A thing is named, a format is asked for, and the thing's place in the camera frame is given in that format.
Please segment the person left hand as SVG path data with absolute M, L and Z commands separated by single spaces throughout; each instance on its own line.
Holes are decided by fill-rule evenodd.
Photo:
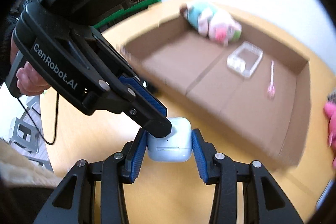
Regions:
M 26 96 L 41 95 L 51 87 L 28 61 L 18 69 L 16 77 L 18 89 Z

